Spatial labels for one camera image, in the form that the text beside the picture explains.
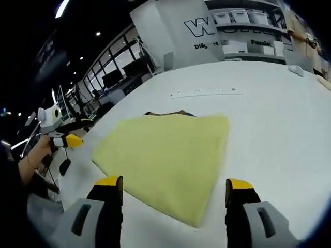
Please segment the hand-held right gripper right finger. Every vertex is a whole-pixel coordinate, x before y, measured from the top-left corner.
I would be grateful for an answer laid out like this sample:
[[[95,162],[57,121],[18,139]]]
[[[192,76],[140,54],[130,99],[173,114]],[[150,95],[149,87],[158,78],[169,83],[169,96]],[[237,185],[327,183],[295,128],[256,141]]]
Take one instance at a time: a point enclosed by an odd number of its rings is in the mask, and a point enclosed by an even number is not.
[[[261,201],[250,183],[228,178],[225,208],[228,247],[296,247],[287,218]]]

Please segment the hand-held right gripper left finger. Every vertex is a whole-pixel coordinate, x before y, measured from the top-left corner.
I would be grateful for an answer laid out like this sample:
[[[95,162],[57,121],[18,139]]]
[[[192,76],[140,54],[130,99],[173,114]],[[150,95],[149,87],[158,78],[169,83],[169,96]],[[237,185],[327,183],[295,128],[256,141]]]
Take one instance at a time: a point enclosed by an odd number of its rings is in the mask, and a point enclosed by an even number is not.
[[[87,198],[72,204],[59,219],[51,247],[120,247],[123,177],[97,180]]]

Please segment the person's left hand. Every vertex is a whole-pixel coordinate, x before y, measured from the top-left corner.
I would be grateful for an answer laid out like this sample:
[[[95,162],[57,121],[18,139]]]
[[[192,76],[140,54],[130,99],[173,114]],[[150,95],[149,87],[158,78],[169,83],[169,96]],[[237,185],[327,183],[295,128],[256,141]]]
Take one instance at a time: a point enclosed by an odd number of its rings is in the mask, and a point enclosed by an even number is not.
[[[52,143],[48,135],[43,135],[40,137],[39,141],[29,152],[29,158],[41,160],[46,155],[52,153]]]

